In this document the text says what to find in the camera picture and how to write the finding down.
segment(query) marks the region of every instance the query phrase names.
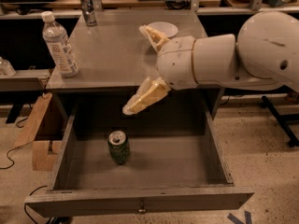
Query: white robotic arm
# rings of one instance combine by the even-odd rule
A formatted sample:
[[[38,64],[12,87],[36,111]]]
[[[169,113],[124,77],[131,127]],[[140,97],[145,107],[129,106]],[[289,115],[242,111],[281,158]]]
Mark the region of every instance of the white robotic arm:
[[[287,14],[265,12],[252,16],[242,26],[237,41],[234,35],[168,40],[152,30],[146,34],[158,52],[159,82],[163,82],[158,86],[152,81],[161,96],[153,92],[154,88],[143,89],[142,97],[151,97],[149,105],[164,98],[169,88],[208,85],[266,91],[286,85],[299,91],[299,21]],[[129,102],[123,113],[131,115],[146,108],[140,97],[134,98],[134,104]]]

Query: drawer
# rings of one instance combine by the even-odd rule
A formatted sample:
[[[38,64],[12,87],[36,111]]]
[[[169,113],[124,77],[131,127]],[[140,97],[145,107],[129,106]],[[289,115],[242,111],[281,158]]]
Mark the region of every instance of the drawer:
[[[172,91],[131,117],[125,91],[77,97],[46,193],[25,200],[41,216],[237,209],[253,194],[235,187],[201,90]],[[130,143],[123,165],[108,149],[116,130]]]

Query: white bottle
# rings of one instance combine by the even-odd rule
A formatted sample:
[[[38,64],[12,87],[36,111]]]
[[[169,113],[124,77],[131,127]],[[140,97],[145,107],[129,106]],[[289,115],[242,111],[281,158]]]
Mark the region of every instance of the white bottle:
[[[8,60],[2,59],[0,56],[0,77],[11,77],[15,74],[16,71],[10,62]]]
[[[78,72],[78,66],[65,28],[55,21],[51,11],[43,12],[41,17],[45,22],[43,38],[56,67],[62,77],[74,76]]]

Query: concrete floor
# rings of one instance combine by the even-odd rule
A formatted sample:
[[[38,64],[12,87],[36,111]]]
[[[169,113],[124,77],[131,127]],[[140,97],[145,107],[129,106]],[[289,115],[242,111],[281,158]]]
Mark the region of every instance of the concrete floor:
[[[286,102],[284,95],[268,95],[281,113],[299,113],[298,105]],[[236,186],[252,186],[255,194],[239,210],[196,211],[145,215],[74,217],[72,223],[189,223],[189,224],[267,224],[299,223],[299,149],[288,147],[288,136],[267,109],[261,96],[223,97],[214,120],[218,140]],[[0,167],[10,165],[6,158],[21,129],[5,124],[10,105],[0,106]],[[28,116],[26,106],[18,120]],[[299,125],[292,126],[299,135]],[[16,162],[0,170],[0,223],[34,223],[23,211],[23,201],[34,189],[47,185],[50,173],[32,171],[31,145],[10,153]],[[37,223],[46,223],[32,210]]]

